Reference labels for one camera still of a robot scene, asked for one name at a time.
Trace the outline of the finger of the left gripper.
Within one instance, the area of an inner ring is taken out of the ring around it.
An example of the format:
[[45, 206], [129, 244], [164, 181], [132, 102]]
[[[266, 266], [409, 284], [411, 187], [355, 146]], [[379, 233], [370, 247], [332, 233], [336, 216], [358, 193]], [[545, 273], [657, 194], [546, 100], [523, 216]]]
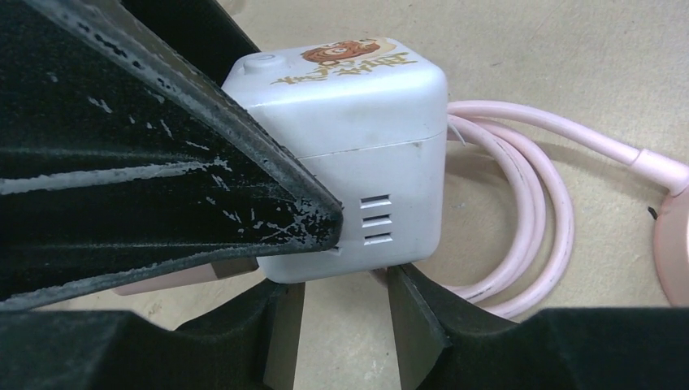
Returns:
[[122, 1], [1, 4], [1, 308], [332, 248], [342, 206]]
[[260, 49], [215, 0], [123, 0], [173, 50], [222, 85], [236, 61]]

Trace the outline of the white cube power socket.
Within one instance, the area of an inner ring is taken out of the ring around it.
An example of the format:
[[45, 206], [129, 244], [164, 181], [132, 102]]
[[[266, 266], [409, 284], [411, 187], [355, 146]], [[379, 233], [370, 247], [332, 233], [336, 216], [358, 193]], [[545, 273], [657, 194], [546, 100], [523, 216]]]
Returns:
[[441, 236], [448, 81], [391, 38], [250, 54], [223, 91], [343, 206], [340, 239], [320, 252], [260, 258], [300, 283], [429, 258]]

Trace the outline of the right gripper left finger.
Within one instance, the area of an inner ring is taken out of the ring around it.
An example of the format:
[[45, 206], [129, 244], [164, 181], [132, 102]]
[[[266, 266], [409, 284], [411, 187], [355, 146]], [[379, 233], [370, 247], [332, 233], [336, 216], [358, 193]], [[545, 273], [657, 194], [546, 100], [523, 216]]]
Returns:
[[173, 331], [130, 311], [5, 311], [4, 389], [290, 389], [305, 287], [263, 280]]

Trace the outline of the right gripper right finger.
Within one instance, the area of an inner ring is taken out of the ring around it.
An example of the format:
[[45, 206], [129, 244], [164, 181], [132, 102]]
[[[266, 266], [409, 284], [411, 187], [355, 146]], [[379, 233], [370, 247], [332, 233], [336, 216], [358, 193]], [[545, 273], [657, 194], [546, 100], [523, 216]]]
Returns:
[[387, 272], [404, 389], [685, 389], [688, 312], [541, 310], [514, 323], [413, 265]]

